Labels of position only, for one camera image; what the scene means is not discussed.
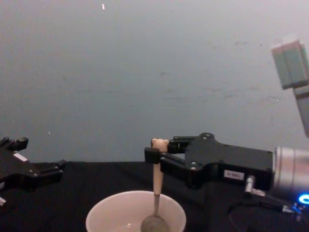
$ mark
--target plastic bowl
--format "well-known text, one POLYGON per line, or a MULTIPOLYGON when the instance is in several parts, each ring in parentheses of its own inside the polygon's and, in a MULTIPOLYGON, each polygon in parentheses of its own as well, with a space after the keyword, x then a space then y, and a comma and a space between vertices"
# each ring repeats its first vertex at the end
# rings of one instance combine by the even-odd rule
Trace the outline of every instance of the plastic bowl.
MULTIPOLYGON (((103 199, 88 213, 88 232, 140 232, 143 219, 154 212, 154 193, 121 192, 103 199)), ((169 225, 169 232, 183 232, 186 216, 172 198, 161 194, 159 215, 169 225)))

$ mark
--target small label sticker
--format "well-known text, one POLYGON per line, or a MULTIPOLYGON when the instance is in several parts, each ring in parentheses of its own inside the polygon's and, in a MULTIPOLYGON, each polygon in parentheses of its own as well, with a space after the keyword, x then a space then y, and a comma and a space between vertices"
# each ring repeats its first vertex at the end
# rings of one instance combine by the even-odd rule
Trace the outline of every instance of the small label sticker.
POLYGON ((230 171, 230 170, 224 170, 224 177, 235 179, 235 180, 244 180, 245 179, 245 173, 239 173, 239 172, 234 172, 234 171, 230 171))
POLYGON ((28 159, 26 157, 23 157, 22 155, 18 154, 18 153, 15 153, 14 156, 16 158, 19 158, 21 161, 25 162, 27 161, 28 159))

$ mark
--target spoon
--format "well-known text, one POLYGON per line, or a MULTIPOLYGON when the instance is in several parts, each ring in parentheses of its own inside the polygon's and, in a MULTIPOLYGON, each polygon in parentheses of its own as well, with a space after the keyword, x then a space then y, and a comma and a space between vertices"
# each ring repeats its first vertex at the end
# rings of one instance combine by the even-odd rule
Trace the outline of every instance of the spoon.
MULTIPOLYGON (((158 148, 160 152, 167 152, 168 140, 153 139, 152 148, 158 148)), ((141 232, 169 232, 168 224, 158 215, 160 194, 163 183, 163 173, 160 171, 160 163, 154 164, 154 214, 146 217, 140 225, 141 232)))

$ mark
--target silver cylindrical motor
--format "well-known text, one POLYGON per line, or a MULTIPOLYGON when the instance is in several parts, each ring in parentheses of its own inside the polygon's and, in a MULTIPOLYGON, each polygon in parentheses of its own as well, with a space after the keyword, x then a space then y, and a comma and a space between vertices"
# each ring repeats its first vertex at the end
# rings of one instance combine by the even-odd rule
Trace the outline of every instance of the silver cylindrical motor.
POLYGON ((294 202, 302 197, 309 203, 309 151, 277 147, 274 162, 271 194, 294 202))

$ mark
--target black tablecloth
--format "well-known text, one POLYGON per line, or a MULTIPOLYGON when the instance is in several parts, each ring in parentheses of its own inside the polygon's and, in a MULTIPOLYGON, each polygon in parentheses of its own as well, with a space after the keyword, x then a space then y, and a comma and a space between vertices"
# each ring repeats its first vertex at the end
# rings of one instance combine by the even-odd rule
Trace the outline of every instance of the black tablecloth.
MULTIPOLYGON (((152 190, 152 166, 144 162, 68 162, 59 183, 33 192, 10 189, 0 193, 7 207, 0 209, 0 232, 85 232, 89 210, 100 200, 128 190, 152 190)), ((186 232, 233 232, 226 211, 238 202, 243 188, 210 183, 188 189, 173 177, 164 176, 163 193, 184 208, 186 232)), ((307 232, 292 216, 262 208, 238 208, 232 213, 242 228, 256 231, 307 232)))

